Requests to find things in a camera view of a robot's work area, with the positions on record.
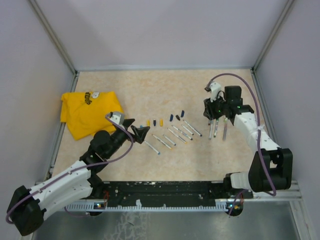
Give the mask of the navy capped white marker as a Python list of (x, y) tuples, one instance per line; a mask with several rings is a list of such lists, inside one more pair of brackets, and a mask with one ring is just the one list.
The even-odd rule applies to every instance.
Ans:
[(194, 128), (190, 123), (188, 123), (186, 120), (183, 120), (187, 125), (188, 127), (190, 127), (193, 131), (195, 131), (200, 137), (202, 137), (203, 135), (196, 129)]

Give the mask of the blue eraser-cap white marker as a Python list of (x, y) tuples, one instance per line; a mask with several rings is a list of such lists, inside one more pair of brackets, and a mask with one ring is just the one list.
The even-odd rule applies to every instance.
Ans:
[(165, 134), (163, 134), (163, 137), (164, 137), (166, 140), (168, 140), (172, 145), (174, 145), (174, 146), (177, 145), (173, 140), (171, 140), (171, 139), (170, 139), (168, 136), (166, 136)]

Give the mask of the navy marker cap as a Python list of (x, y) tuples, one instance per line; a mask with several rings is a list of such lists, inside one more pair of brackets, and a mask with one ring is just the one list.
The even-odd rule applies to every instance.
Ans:
[(180, 115), (180, 117), (181, 117), (181, 118), (183, 118), (183, 117), (184, 117), (184, 115), (185, 115), (185, 111), (184, 111), (184, 110), (182, 110), (182, 111), (181, 111), (181, 115)]

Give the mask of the black eraser-cap white marker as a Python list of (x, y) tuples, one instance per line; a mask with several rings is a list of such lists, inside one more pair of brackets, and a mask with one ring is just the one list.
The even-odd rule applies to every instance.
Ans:
[(191, 131), (191, 130), (189, 130), (185, 125), (181, 125), (188, 133), (190, 133), (192, 136), (194, 135), (194, 133)]

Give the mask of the dark blue capped marker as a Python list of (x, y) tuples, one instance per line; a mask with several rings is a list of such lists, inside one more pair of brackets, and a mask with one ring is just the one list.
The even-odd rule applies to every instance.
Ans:
[(178, 127), (171, 125), (176, 131), (178, 131), (179, 133), (181, 133), (182, 135), (184, 135), (185, 137), (187, 137), (188, 139), (190, 139), (191, 141), (193, 140), (193, 138), (191, 136), (189, 136), (187, 133), (183, 132), (181, 129), (179, 129)]

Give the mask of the yellow capped clear pen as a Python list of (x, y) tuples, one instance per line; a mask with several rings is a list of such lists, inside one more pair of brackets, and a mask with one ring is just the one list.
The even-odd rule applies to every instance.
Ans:
[(172, 133), (176, 138), (178, 138), (180, 141), (182, 141), (184, 144), (187, 144), (187, 142), (182, 137), (180, 137), (177, 133), (175, 133), (173, 130), (171, 130), (170, 128), (167, 128), (167, 130), (170, 133)]

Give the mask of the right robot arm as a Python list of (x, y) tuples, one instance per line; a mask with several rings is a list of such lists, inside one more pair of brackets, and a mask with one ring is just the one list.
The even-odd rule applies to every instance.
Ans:
[(205, 87), (210, 97), (204, 102), (203, 115), (209, 120), (226, 117), (244, 136), (254, 153), (248, 171), (228, 173), (223, 192), (235, 198), (242, 190), (256, 193), (287, 190), (292, 183), (293, 153), (281, 148), (259, 124), (258, 114), (243, 103), (242, 89), (238, 85), (226, 86), (214, 82)]

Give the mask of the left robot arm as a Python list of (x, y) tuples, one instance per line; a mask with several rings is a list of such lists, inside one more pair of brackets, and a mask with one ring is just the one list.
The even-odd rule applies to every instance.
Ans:
[(135, 127), (133, 118), (117, 121), (111, 117), (108, 121), (115, 131), (96, 132), (88, 150), (69, 168), (30, 188), (22, 185), (14, 191), (5, 220), (15, 225), (21, 236), (35, 232), (51, 215), (77, 200), (101, 197), (104, 186), (97, 174), (126, 156), (123, 153), (111, 158), (125, 141), (131, 148), (134, 143), (142, 144), (150, 130), (148, 126)]

